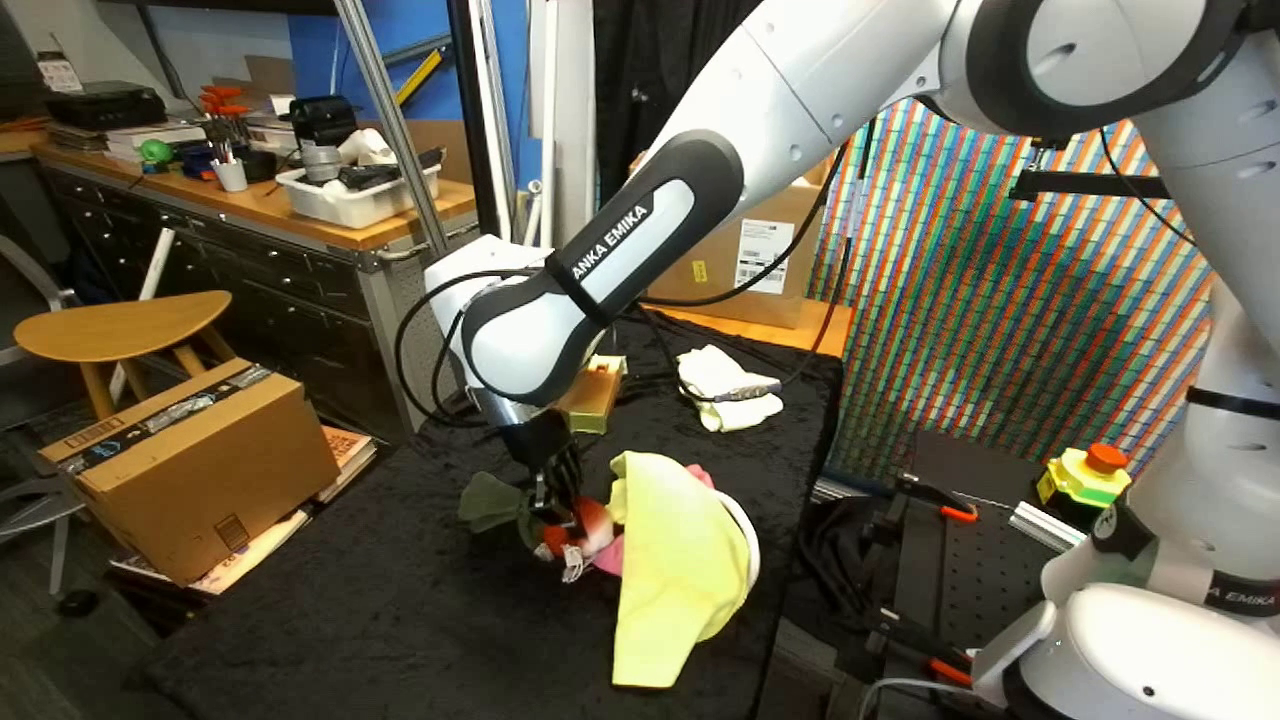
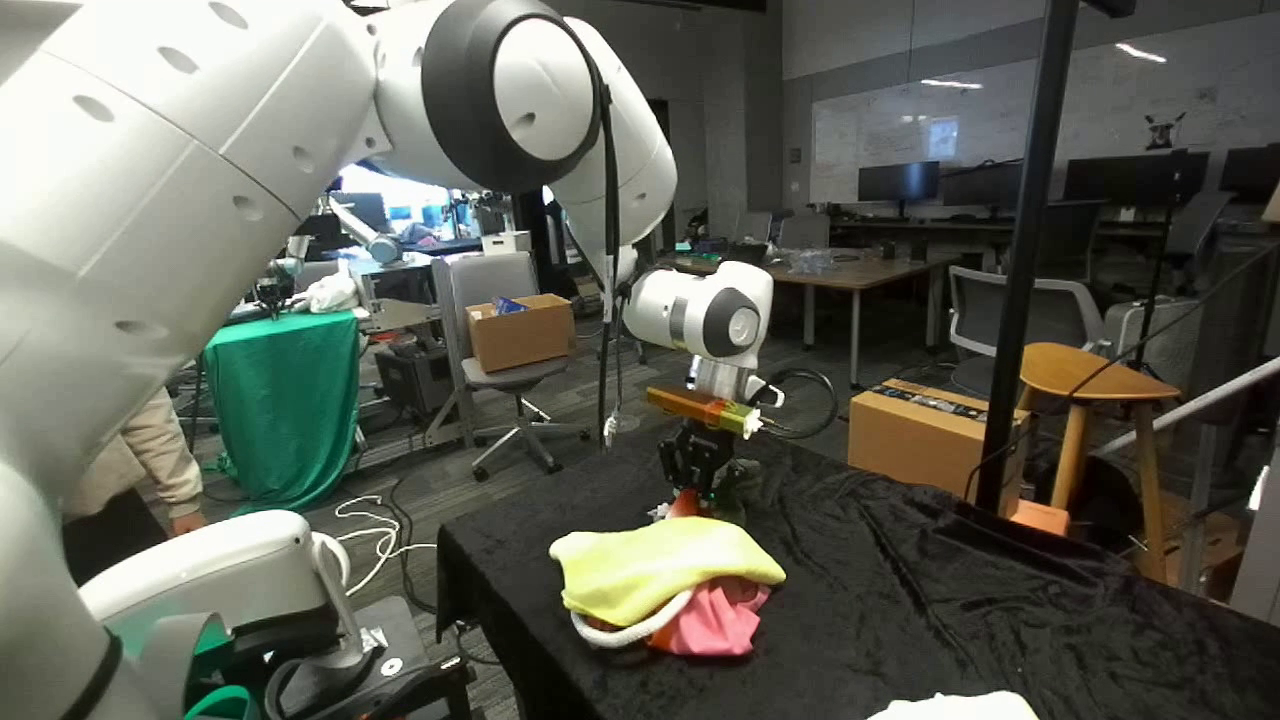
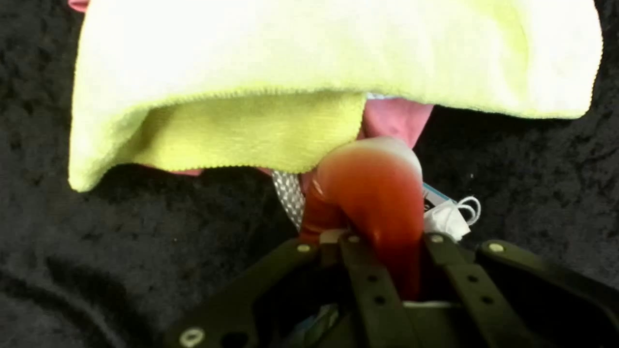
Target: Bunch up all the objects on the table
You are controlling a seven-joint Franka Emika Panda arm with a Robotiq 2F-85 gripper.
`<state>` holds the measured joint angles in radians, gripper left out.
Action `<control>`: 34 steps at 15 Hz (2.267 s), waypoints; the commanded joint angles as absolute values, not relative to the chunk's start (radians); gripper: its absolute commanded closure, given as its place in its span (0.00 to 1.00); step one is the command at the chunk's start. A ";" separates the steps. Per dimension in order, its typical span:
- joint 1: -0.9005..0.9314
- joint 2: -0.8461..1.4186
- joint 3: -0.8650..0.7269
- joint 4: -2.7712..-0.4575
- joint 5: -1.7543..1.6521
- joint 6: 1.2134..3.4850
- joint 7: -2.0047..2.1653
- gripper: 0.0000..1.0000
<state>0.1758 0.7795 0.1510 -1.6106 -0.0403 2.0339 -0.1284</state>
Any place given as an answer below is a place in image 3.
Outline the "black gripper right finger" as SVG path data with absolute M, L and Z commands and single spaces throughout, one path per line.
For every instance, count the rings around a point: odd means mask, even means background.
M 466 257 L 460 246 L 439 232 L 425 234 L 424 246 L 431 267 L 447 281 L 470 315 L 483 348 L 543 348 L 491 277 Z

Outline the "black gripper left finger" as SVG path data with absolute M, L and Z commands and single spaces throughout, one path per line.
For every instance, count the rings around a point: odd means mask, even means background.
M 319 252 L 319 296 L 338 314 L 317 348 L 420 348 L 391 275 L 364 238 L 327 230 Z

